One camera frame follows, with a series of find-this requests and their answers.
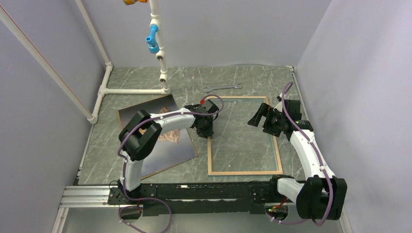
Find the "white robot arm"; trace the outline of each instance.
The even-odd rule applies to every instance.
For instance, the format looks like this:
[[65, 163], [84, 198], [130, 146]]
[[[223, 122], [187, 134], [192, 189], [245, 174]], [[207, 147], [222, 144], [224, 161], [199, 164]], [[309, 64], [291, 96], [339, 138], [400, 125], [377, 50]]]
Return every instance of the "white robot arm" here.
[[[296, 181], [291, 176], [275, 175], [271, 179], [275, 193], [279, 193], [294, 202], [299, 216], [303, 219], [322, 219], [327, 210], [329, 197], [331, 197], [333, 202], [327, 219], [339, 219], [347, 190], [346, 182], [344, 179], [336, 178], [335, 173], [325, 162], [316, 144], [310, 122], [302, 120], [300, 101], [283, 100], [283, 102], [282, 110], [262, 103], [248, 122], [249, 125], [257, 127], [261, 117], [266, 117], [263, 132], [277, 137], [283, 132], [295, 148], [302, 163], [305, 173], [304, 183]], [[285, 110], [289, 113], [294, 124], [285, 115]]]
[[145, 133], [142, 134], [139, 130], [135, 131], [124, 144], [120, 154], [125, 160], [127, 159], [127, 162], [125, 173], [122, 174], [118, 183], [124, 186], [124, 181], [126, 182], [125, 187], [130, 192], [129, 196], [133, 197], [134, 193], [138, 195], [143, 161], [152, 152], [158, 137], [163, 133], [185, 128], [196, 128], [200, 137], [210, 137], [213, 135], [214, 118], [194, 115], [193, 113], [211, 114], [218, 110], [219, 108], [212, 101], [206, 100], [202, 104], [187, 105], [177, 111], [163, 114], [148, 114], [144, 110], [138, 111], [120, 133], [120, 141], [123, 141], [129, 132], [144, 120], [157, 119], [143, 124], [141, 128], [146, 130]]

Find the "wrench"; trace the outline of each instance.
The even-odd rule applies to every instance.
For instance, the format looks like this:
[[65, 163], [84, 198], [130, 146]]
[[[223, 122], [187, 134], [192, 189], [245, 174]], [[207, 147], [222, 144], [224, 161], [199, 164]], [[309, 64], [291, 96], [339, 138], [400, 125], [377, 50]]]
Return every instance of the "wrench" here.
[[235, 85], [226, 85], [226, 86], [205, 86], [203, 89], [205, 90], [206, 93], [209, 93], [213, 90], [220, 90], [220, 89], [242, 89], [243, 86], [240, 86], [241, 83], [235, 84]]

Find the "black linear rail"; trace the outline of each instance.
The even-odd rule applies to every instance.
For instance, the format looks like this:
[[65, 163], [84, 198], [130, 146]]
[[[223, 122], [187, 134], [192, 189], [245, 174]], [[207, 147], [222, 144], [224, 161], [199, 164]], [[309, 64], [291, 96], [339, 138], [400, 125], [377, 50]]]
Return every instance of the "black linear rail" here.
[[[143, 183], [142, 197], [164, 200], [174, 214], [250, 212], [263, 214], [263, 203], [282, 202], [284, 196], [273, 192], [269, 182], [224, 183]], [[118, 188], [111, 189], [109, 205], [136, 204], [127, 200]], [[143, 202], [143, 215], [167, 214], [158, 202]]]

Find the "white wall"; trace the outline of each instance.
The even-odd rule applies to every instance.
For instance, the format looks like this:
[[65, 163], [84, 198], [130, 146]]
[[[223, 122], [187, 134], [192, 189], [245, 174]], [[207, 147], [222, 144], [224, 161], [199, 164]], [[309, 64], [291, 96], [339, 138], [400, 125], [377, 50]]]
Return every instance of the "white wall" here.
[[[158, 66], [148, 3], [83, 0], [115, 66]], [[297, 65], [330, 0], [159, 0], [169, 66]]]
[[[103, 63], [67, 1], [2, 1], [23, 31], [92, 109]], [[90, 123], [0, 22], [0, 232], [51, 232]]]
[[356, 233], [412, 232], [412, 1], [333, 0], [298, 65]]

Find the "blue pipe fitting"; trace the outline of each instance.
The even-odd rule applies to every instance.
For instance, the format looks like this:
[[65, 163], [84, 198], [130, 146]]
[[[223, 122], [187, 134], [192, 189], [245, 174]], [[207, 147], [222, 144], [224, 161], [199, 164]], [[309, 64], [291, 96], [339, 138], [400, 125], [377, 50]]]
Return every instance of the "blue pipe fitting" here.
[[156, 25], [152, 25], [150, 27], [150, 34], [146, 37], [146, 42], [149, 44], [149, 52], [150, 53], [157, 53], [159, 52], [160, 48], [156, 42], [156, 32], [159, 28]]

